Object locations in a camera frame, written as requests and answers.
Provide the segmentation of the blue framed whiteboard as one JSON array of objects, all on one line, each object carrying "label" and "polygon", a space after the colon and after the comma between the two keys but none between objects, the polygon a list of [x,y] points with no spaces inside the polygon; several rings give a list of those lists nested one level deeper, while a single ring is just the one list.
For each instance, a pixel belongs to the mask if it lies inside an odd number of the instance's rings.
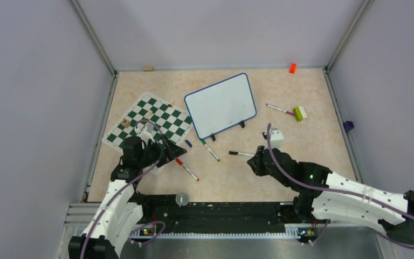
[{"label": "blue framed whiteboard", "polygon": [[199,139],[206,139],[257,115],[250,81],[240,73],[184,97]]}]

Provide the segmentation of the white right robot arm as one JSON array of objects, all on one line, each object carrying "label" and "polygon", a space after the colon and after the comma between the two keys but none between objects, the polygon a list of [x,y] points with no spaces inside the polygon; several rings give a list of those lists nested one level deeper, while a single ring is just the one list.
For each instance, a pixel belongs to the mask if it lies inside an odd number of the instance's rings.
[{"label": "white right robot arm", "polygon": [[414,191],[396,194],[349,180],[328,167],[297,162],[287,153],[258,146],[246,162],[257,176],[271,176],[298,193],[295,217],[304,223],[323,220],[371,228],[414,246]]}]

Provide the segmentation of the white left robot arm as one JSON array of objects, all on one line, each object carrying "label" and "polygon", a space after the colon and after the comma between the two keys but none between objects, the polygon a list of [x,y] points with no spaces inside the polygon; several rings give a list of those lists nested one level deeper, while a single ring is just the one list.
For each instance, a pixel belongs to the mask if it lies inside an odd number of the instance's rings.
[{"label": "white left robot arm", "polygon": [[148,205],[130,201],[140,180],[187,153],[167,137],[158,142],[131,136],[120,147],[123,155],[112,171],[106,196],[82,234],[70,239],[69,258],[119,258],[137,223],[151,217]]}]

